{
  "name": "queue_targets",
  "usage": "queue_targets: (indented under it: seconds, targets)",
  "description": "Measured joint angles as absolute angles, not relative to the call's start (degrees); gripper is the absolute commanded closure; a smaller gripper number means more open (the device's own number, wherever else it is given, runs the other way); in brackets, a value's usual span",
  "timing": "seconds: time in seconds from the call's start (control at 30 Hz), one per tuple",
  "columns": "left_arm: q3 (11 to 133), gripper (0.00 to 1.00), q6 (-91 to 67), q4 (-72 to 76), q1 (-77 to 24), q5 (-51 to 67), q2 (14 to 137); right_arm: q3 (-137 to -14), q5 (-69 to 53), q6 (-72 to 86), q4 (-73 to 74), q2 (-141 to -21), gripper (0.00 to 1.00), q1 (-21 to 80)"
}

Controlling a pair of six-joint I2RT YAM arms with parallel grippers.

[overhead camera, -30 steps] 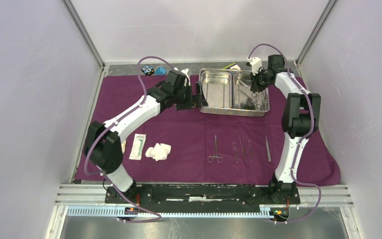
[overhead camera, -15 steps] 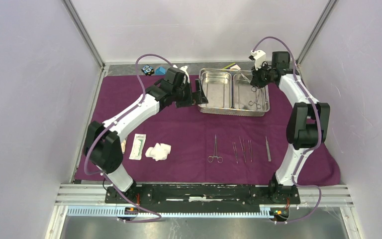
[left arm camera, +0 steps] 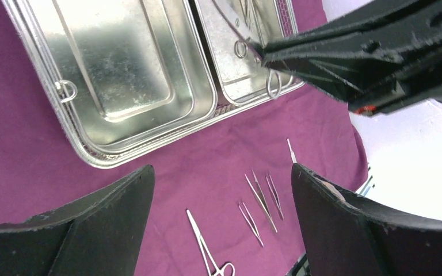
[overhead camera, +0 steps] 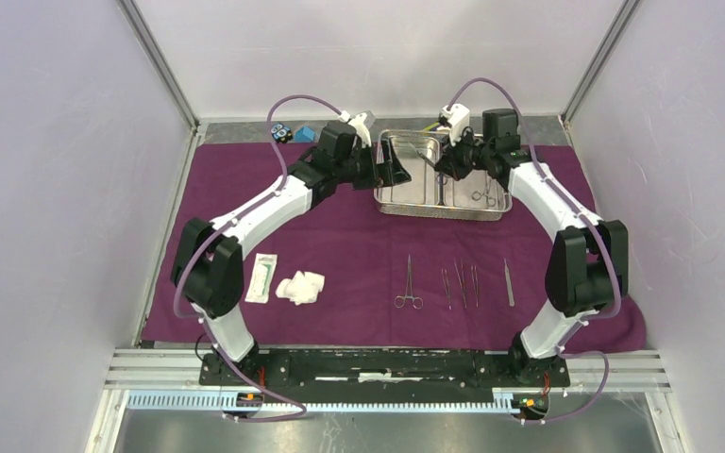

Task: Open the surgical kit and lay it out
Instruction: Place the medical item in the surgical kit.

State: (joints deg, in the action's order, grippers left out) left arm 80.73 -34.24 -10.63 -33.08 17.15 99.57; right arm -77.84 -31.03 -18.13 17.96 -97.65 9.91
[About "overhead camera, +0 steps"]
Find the steel needle holder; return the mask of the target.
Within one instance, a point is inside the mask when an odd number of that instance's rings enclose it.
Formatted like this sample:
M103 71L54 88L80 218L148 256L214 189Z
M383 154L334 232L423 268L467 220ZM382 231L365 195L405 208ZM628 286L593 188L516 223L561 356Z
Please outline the steel needle holder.
M454 259L453 260L455 273L457 276L457 280L460 286L461 291L461 299L462 304L465 309L467 309L467 297L466 297L466 288L465 288L465 274L464 274L464 265L460 260Z

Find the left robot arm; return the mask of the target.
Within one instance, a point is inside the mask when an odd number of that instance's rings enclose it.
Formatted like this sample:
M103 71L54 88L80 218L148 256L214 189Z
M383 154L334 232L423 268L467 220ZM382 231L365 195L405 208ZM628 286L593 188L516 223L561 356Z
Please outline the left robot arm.
M259 360L250 353L257 343L239 307L248 254L341 185L374 190L411 179L389 146L362 138L360 129L349 123L327 123L317 143L269 188L230 213L185 224L171 272L175 312L181 312L180 301L186 299L222 354L225 375L236 384L251 382L259 372Z

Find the white gauze wad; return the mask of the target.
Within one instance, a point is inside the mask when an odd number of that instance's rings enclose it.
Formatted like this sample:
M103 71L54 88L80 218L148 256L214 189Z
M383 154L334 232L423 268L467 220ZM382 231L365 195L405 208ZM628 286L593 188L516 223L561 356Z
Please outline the white gauze wad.
M313 272L296 271L291 278L284 278L275 290L277 298L288 299L295 305L312 304L317 301L325 287L326 277Z

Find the thin curved steel tweezers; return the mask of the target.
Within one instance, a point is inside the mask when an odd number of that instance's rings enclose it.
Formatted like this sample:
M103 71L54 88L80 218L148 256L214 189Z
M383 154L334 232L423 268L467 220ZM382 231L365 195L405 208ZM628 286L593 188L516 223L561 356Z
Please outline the thin curved steel tweezers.
M479 286L478 267L476 265L472 265L470 267L470 276L471 276L472 291L473 291L473 295L474 295L474 306L478 307L480 305L480 286Z

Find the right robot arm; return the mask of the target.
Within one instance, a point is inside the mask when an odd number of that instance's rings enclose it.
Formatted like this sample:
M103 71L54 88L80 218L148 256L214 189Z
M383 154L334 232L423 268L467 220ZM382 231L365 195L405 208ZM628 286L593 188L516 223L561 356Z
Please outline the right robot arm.
M592 319L616 316L628 293L629 232L605 221L577 200L521 137L522 116L514 109L489 109L484 130L470 125L461 104L441 109L446 133L434 169L459 181L483 171L519 201L548 234L552 247L544 285L547 300L514 336L507 370L520 385L531 385L562 358L567 342Z

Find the steel forceps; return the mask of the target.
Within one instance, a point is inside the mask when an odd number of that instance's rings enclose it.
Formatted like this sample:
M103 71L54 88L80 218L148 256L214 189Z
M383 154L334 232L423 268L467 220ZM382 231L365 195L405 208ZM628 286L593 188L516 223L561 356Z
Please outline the steel forceps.
M508 305L510 308L515 307L515 300L514 300L514 288L512 283L512 276L511 276L511 270L509 267L509 262L505 258L503 259L504 264L504 278L505 278L505 288L506 288L506 294L508 299Z

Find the steel surgical scissors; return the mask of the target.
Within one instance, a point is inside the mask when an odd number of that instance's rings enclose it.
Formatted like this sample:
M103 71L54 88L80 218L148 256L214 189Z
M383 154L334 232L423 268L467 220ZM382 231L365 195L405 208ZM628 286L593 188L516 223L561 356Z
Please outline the steel surgical scissors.
M416 151L416 154L431 168L434 182L440 187L445 186L447 184L447 177L437 168L437 164L442 157L442 151L438 149L421 148Z

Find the steel hemostat clamp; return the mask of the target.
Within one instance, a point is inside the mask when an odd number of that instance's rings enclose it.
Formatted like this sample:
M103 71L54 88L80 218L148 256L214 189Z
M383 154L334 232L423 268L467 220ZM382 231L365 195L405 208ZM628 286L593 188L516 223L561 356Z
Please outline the steel hemostat clamp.
M394 297L394 306L397 309L403 309L407 305L413 307L414 310L422 310L424 307L423 298L417 296L413 289L413 261L409 255L406 264L405 290L402 294Z

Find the purple cloth wrap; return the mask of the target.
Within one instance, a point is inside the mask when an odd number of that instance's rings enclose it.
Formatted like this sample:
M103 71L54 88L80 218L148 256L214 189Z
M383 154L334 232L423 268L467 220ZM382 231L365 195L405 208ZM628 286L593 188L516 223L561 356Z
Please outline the purple cloth wrap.
M194 153L171 239L156 283L143 341L193 343L203 332L195 319L177 318L172 265L184 224L240 207L270 186L280 169L268 143L204 144ZM312 304L272 296L242 302L248 330L260 344L419 346L506 350L546 300L544 276L551 240L520 203L495 222L454 221L383 214L372 192L343 185L315 210L278 229L244 261L248 284L256 253L276 254L275 288L296 271L326 277ZM408 256L422 310L394 306L405 290ZM514 288L510 308L503 259ZM453 260L465 266L463 307ZM474 306L470 267L478 267L480 305ZM441 270L447 269L453 310L447 308ZM646 347L643 314L628 297L619 314L583 327L571 352L627 352Z

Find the suture packet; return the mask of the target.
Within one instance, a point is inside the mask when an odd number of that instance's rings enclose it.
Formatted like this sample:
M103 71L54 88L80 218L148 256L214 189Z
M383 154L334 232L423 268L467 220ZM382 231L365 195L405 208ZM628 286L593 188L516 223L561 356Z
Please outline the suture packet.
M255 257L248 289L244 301L253 304L266 304L269 300L271 284L278 264L276 254L260 254Z

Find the metal mesh instrument tray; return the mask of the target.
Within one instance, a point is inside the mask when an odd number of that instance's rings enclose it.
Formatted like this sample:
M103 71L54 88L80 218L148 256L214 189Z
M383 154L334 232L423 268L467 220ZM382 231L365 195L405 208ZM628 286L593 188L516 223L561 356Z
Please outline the metal mesh instrument tray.
M443 144L445 135L440 134L440 133L431 133L431 134L433 134L436 138L439 139L439 142L440 142L441 148L442 148L442 144ZM512 208L510 208L506 212L495 212L495 211L489 211L489 210L465 210L465 209L456 209L456 208L451 208L451 207L439 206L437 203L437 189L438 189L438 185L436 186L436 189L435 189L436 201L432 205L396 204L396 205L383 206L376 199L375 200L379 205L379 210L385 214L412 216L412 217L464 220L464 221L483 221L483 222L497 221L502 217L502 215L504 213L506 213L512 209Z

